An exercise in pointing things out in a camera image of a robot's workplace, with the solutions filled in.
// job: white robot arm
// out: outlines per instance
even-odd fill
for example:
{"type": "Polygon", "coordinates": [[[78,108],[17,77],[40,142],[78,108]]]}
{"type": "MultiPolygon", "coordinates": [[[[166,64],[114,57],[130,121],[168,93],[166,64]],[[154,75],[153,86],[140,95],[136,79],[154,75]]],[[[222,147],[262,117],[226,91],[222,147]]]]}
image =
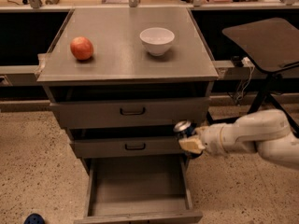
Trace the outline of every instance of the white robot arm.
{"type": "MultiPolygon", "coordinates": [[[[181,123],[175,127],[179,130],[181,123]]],[[[277,109],[259,111],[233,124],[221,123],[194,129],[191,136],[178,140],[185,151],[211,155],[256,153],[273,163],[299,169],[299,139],[285,114],[277,109]]]]}

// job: white bowl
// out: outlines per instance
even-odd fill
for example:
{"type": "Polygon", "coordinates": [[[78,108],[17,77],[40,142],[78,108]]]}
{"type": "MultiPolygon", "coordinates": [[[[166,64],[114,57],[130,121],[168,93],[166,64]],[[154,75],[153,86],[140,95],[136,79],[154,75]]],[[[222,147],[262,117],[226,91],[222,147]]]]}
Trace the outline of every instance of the white bowl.
{"type": "Polygon", "coordinates": [[[168,29],[152,27],[141,32],[140,39],[151,55],[161,56],[171,48],[175,35],[168,29]]]}

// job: dark blue object on floor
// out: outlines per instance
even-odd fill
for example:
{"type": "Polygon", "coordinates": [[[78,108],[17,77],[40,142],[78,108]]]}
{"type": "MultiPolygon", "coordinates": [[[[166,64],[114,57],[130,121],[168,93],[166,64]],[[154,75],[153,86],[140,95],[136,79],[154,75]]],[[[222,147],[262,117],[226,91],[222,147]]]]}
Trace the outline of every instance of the dark blue object on floor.
{"type": "Polygon", "coordinates": [[[26,218],[24,224],[45,224],[45,221],[41,215],[33,213],[26,218]]]}

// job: terrazzo floor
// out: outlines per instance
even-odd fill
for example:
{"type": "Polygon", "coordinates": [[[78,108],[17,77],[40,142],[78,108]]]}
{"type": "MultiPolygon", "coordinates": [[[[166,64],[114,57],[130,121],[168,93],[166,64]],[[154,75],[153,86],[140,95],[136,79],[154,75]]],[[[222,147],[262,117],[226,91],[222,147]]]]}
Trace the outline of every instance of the terrazzo floor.
{"type": "MultiPolygon", "coordinates": [[[[219,118],[244,108],[211,111],[219,118]]],[[[46,224],[83,217],[88,176],[51,112],[0,113],[0,153],[1,224],[22,224],[31,213],[46,224]]],[[[299,223],[299,171],[257,154],[204,154],[190,162],[187,181],[202,224],[299,223]]]]}

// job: black handle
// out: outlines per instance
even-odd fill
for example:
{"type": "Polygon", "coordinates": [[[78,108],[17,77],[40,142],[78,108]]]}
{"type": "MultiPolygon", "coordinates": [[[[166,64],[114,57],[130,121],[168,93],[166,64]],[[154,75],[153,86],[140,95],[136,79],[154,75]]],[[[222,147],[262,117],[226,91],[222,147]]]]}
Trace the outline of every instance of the black handle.
{"type": "Polygon", "coordinates": [[[120,108],[120,113],[122,116],[140,116],[146,113],[146,108],[143,107],[140,111],[125,111],[122,108],[120,108]]]}
{"type": "Polygon", "coordinates": [[[143,143],[142,146],[133,146],[133,147],[130,147],[128,146],[127,144],[124,145],[124,148],[125,150],[128,150],[128,151],[134,151],[134,150],[144,150],[146,149],[146,144],[143,143]]]}

